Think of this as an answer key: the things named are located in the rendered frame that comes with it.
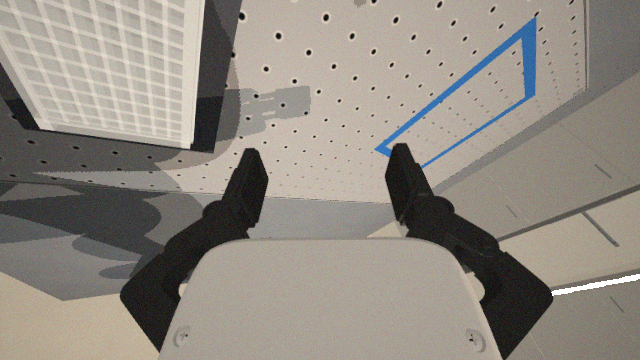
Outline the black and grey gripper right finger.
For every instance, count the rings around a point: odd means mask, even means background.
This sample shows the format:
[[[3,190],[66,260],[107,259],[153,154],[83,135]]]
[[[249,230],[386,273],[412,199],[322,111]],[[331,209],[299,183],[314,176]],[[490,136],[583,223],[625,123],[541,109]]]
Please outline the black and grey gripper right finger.
[[[455,214],[449,200],[434,196],[407,143],[393,146],[385,181],[396,220],[409,229],[406,237],[446,248],[482,283],[479,303],[506,360],[552,304],[549,287],[501,251],[491,234]]]

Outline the white well plate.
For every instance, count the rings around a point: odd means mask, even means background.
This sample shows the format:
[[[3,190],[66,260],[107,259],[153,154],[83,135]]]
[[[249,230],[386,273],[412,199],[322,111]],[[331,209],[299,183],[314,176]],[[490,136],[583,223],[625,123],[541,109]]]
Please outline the white well plate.
[[[190,149],[205,0],[0,0],[0,63],[40,129]]]

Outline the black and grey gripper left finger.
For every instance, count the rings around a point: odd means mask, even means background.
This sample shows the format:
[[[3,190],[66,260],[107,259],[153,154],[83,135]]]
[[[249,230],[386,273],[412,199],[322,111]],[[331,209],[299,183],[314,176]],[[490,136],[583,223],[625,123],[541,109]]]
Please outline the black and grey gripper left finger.
[[[222,199],[209,203],[202,218],[169,239],[164,252],[123,286],[121,302],[159,353],[181,299],[180,284],[210,249],[250,239],[247,230],[259,221],[268,181],[259,151],[245,148]]]

